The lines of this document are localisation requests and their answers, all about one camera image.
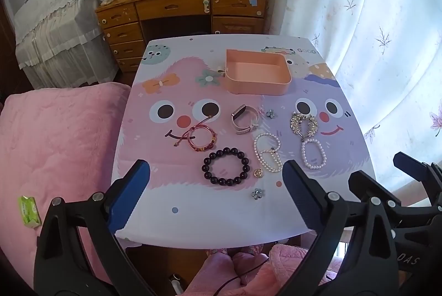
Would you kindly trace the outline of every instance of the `bed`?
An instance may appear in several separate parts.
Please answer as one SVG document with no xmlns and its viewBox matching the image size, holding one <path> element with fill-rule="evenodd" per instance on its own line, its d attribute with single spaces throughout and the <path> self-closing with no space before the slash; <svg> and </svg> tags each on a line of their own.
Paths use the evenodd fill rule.
<svg viewBox="0 0 442 296">
<path fill-rule="evenodd" d="M 15 14 L 16 57 L 34 89 L 111 82 L 118 65 L 94 10 L 99 0 L 28 0 Z"/>
<path fill-rule="evenodd" d="M 107 190 L 129 91 L 104 83 L 7 98 L 0 113 L 0 249 L 30 287 L 41 227 L 24 226 L 18 197 L 34 197 L 43 221 L 54 197 L 71 202 Z M 87 231 L 80 233 L 95 274 L 109 281 Z"/>
</svg>

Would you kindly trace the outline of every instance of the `cartoon print tablecloth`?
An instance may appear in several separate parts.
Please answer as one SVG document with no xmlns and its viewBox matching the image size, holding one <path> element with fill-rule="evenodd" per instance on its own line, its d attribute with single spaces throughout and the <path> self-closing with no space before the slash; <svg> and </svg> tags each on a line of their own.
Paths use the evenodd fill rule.
<svg viewBox="0 0 442 296">
<path fill-rule="evenodd" d="M 226 49 L 283 54 L 293 77 L 288 92 L 257 96 L 226 91 L 223 76 L 217 72 L 224 68 Z M 276 117 L 263 117 L 258 130 L 237 135 L 230 116 L 241 104 L 271 108 Z M 309 170 L 302 163 L 301 138 L 290 129 L 294 111 L 317 118 L 315 138 L 326 152 L 325 167 Z M 250 160 L 249 177 L 240 185 L 212 185 L 201 170 L 209 153 L 195 152 L 187 141 L 174 146 L 184 131 L 208 115 L 215 115 L 207 121 L 217 133 L 214 150 L 236 147 Z M 204 132 L 195 132 L 196 144 L 207 140 Z M 308 39 L 201 35 L 151 41 L 127 103 L 112 175 L 112 181 L 123 177 L 134 161 L 144 159 L 150 165 L 150 181 L 116 236 L 163 247 L 209 249 L 255 245 L 306 232 L 281 172 L 264 171 L 261 179 L 253 176 L 253 170 L 260 167 L 253 140 L 262 132 L 280 138 L 282 162 L 295 159 L 326 191 L 336 191 L 348 200 L 357 200 L 348 190 L 351 172 L 362 169 L 374 177 L 353 111 Z M 260 150 L 271 146 L 271 139 L 260 138 Z M 311 164 L 321 163 L 315 145 L 308 144 L 306 153 Z M 239 159 L 227 156 L 213 162 L 211 172 L 234 178 L 241 167 Z M 264 190 L 263 198 L 251 196 L 255 188 Z"/>
</svg>

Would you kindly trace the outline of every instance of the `green tissue pack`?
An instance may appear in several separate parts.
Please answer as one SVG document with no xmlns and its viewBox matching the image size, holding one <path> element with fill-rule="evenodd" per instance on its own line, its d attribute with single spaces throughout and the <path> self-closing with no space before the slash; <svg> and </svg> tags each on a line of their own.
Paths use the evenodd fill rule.
<svg viewBox="0 0 442 296">
<path fill-rule="evenodd" d="M 26 227 L 35 228 L 41 225 L 40 216 L 38 215 L 37 205 L 33 197 L 19 197 L 20 213 L 23 223 Z"/>
</svg>

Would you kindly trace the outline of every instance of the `dark beaded bracelet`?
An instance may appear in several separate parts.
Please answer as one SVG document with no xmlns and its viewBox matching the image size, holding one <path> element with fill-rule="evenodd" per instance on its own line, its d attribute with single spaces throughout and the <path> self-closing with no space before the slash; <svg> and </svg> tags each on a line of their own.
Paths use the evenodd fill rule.
<svg viewBox="0 0 442 296">
<path fill-rule="evenodd" d="M 212 160 L 216 158 L 220 158 L 224 155 L 236 155 L 238 159 L 241 159 L 241 163 L 243 164 L 243 170 L 239 176 L 234 179 L 218 179 L 216 176 L 212 176 L 212 173 L 209 171 L 209 165 L 212 163 Z M 245 157 L 245 154 L 242 151 L 238 151 L 237 148 L 228 148 L 225 147 L 223 150 L 219 149 L 215 153 L 210 153 L 208 158 L 204 158 L 204 165 L 201 167 L 201 170 L 204 171 L 204 178 L 210 180 L 210 182 L 214 185 L 221 186 L 233 186 L 235 184 L 240 184 L 242 180 L 247 179 L 247 171 L 250 171 L 249 159 Z"/>
</svg>

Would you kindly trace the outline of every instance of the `wooden desk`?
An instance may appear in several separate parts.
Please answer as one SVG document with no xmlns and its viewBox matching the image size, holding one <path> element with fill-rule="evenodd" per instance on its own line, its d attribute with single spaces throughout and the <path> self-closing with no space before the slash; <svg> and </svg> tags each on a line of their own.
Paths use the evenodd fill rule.
<svg viewBox="0 0 442 296">
<path fill-rule="evenodd" d="M 115 0 L 96 14 L 120 69 L 131 72 L 153 39 L 262 34 L 266 5 L 267 0 Z"/>
</svg>

